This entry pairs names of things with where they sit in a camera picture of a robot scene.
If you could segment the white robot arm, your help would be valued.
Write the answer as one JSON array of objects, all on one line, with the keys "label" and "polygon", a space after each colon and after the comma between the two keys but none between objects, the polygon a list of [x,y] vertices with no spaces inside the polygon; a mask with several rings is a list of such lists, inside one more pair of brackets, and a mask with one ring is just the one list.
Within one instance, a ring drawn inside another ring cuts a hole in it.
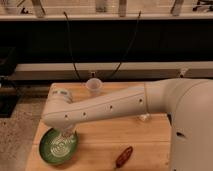
[{"label": "white robot arm", "polygon": [[131,115],[171,116],[169,171],[213,171],[213,80],[145,82],[73,102],[66,90],[51,89],[43,122],[63,132],[79,123]]}]

